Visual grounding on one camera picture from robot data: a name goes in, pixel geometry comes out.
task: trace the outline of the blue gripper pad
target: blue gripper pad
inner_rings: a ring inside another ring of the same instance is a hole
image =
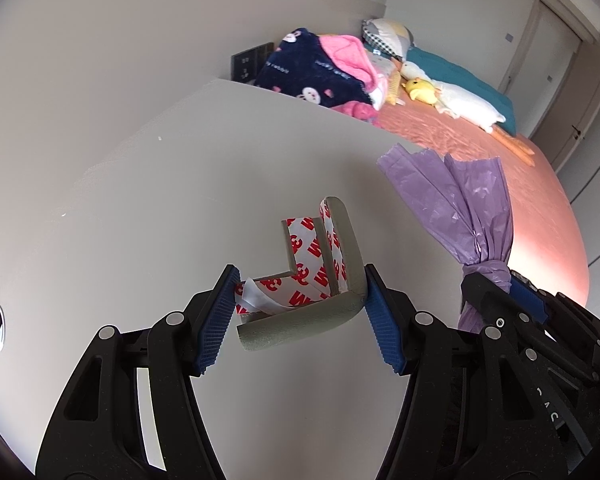
[[[376,341],[378,341],[384,362],[391,365],[394,372],[399,374],[404,370],[406,364],[402,354],[400,329],[376,282],[367,280],[367,284],[366,314],[369,316],[371,327],[376,334]]]
[[[536,321],[544,324],[548,319],[544,311],[544,301],[513,275],[511,276],[509,295]]]
[[[233,267],[222,283],[198,334],[197,364],[201,374],[216,362],[224,334],[234,313],[234,290],[238,282],[240,282],[240,271]]]

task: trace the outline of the twisted plastic bag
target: twisted plastic bag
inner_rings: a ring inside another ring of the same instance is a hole
[[[499,158],[461,162],[433,150],[409,153],[396,144],[378,166],[423,227],[460,262],[464,275],[480,272],[509,292],[507,262],[513,244],[509,189]],[[482,316],[471,305],[458,328],[480,332]]]

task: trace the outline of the plush toy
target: plush toy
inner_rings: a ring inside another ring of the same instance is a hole
[[[403,83],[402,87],[412,101],[418,100],[428,105],[438,102],[439,91],[429,81],[417,77]]]

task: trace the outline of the table surface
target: table surface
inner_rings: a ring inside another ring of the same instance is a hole
[[[33,468],[64,385],[105,324],[151,326],[211,288],[288,267],[284,218],[344,201],[365,263],[418,309],[455,325],[460,266],[376,168],[396,142],[326,108],[216,80],[149,122],[75,182],[1,277],[0,432]],[[242,350],[232,320],[217,364],[194,380],[228,478],[374,478],[407,378],[384,364],[360,313],[331,332]],[[142,423],[152,424],[147,374]],[[147,451],[160,463],[153,432]]]

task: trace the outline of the teal blanket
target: teal blanket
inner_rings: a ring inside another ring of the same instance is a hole
[[[498,92],[495,88],[487,85],[487,83],[481,81],[461,66],[448,62],[443,57],[426,52],[416,46],[408,51],[407,61],[415,63],[430,78],[436,81],[458,85],[490,102],[506,118],[506,121],[498,123],[498,126],[513,137],[516,136],[516,118],[513,115],[513,104],[508,97]]]

